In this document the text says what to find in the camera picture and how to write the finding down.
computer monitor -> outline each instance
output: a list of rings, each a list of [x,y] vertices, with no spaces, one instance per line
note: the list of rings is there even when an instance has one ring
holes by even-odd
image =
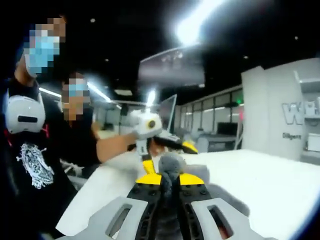
[[[174,118],[174,112],[177,102],[177,95],[173,95],[166,100],[162,101],[159,105],[159,116],[162,121],[162,128],[171,132],[171,125]]]

black ceiling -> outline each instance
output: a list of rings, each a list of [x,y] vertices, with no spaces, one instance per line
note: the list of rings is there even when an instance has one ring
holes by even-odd
[[[136,92],[139,62],[180,46],[174,26],[198,4],[199,0],[64,3],[67,47],[76,65],[110,98],[145,101]],[[241,72],[250,68],[315,57],[318,15],[312,3],[304,1],[225,0],[201,29],[205,88],[167,89],[160,98],[177,93],[179,104],[190,102],[241,84]],[[15,28],[18,34],[21,28]],[[114,89],[130,89],[133,96],[118,95]]]

yellow robot part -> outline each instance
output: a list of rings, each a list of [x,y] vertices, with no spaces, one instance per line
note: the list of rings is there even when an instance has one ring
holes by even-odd
[[[156,173],[154,162],[152,161],[152,159],[143,160],[142,165],[143,165],[143,168],[144,168],[146,174],[155,174]]]
[[[180,174],[179,177],[180,177],[180,185],[205,184],[205,182],[201,178],[189,173]]]
[[[153,185],[160,185],[161,184],[162,176],[157,173],[147,174],[143,177],[139,178],[135,182],[137,184],[153,184]]]
[[[196,149],[195,146],[193,146],[190,142],[184,141],[182,143],[182,146],[187,149],[187,153],[192,153],[192,154],[197,154],[198,150]]]

white table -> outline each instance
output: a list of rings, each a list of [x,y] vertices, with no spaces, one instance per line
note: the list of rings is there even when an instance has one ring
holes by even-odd
[[[183,156],[188,164],[207,165],[211,183],[249,206],[251,228],[263,237],[290,239],[319,198],[320,166],[250,150]],[[114,198],[128,194],[137,177],[129,170],[139,166],[139,175],[143,175],[140,165],[136,153],[127,152],[100,166],[56,228],[68,236],[85,229],[92,214]]]

graphic print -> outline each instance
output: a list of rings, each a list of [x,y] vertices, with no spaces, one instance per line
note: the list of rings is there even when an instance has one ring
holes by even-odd
[[[42,155],[42,152],[46,150],[46,148],[39,150],[37,145],[24,143],[21,146],[20,157],[16,157],[18,162],[22,161],[25,170],[32,178],[32,186],[37,189],[41,189],[54,182],[55,173],[45,163],[44,156]]]

